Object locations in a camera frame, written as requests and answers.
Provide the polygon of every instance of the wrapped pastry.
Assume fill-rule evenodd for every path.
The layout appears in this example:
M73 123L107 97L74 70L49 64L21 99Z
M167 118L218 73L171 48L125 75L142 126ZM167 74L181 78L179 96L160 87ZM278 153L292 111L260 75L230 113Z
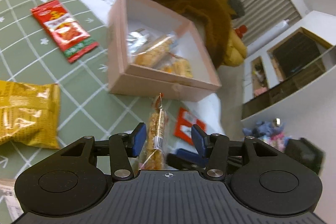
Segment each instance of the wrapped pastry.
M160 62L157 68L168 73L193 78L189 61L177 55L169 54L169 58Z
M145 29L130 32L126 37L128 54L137 55L137 52L152 40L151 38L152 35Z
M0 81L0 145L8 141L59 149L57 84Z
M176 46L176 34L165 34L148 43L139 51L134 63L137 65L153 68L169 51Z
M149 119L147 141L144 146L143 163L140 164L140 169L164 170L163 140L165 130L167 130L168 116L162 106L161 93L153 104L155 111Z

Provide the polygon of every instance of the pink box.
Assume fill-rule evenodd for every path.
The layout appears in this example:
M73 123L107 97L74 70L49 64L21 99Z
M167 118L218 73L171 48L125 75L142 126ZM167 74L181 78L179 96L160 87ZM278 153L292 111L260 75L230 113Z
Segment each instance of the pink box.
M174 54L190 62L193 78L131 63L126 36L139 28L156 37L176 32ZM152 0L116 0L109 12L108 79L111 93L199 101L221 87L216 70L193 22Z

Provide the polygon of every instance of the yellow snack bag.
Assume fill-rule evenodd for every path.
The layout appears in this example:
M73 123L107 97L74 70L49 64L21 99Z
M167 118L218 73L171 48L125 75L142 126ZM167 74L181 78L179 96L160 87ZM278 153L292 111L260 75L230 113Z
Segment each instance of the yellow snack bag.
M139 52L136 53L134 63L149 68L154 67L169 53L170 50L176 47L176 37L176 34L172 32L167 35L165 34L148 44L145 44L144 48L140 48Z
M0 145L8 141L59 149L57 84L33 85L0 80Z

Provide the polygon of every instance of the red snack packet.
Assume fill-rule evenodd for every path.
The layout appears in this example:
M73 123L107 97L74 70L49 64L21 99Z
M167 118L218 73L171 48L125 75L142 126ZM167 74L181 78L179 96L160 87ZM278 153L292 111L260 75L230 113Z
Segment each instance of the red snack packet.
M58 0L32 8L31 13L52 36L70 63L99 46Z

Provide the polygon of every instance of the blue gripper pad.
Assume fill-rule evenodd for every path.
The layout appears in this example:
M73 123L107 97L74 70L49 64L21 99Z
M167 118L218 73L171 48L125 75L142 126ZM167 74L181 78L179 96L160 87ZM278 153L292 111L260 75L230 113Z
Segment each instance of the blue gripper pad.
M146 125L143 122L139 123L138 126L133 130L131 134L134 134L134 133L135 133L135 136L134 136L134 145L132 148L132 156L135 158L140 155L143 144L145 143L145 140L147 138Z
M199 126L193 125L191 127L191 139L193 140L194 146L198 154L202 157L206 157L206 145L204 134L206 134Z
M199 154L190 152L182 148L176 151L176 156L178 156L179 158L183 160L187 160L193 164L196 164L202 168L204 168L209 162L208 159L203 159Z

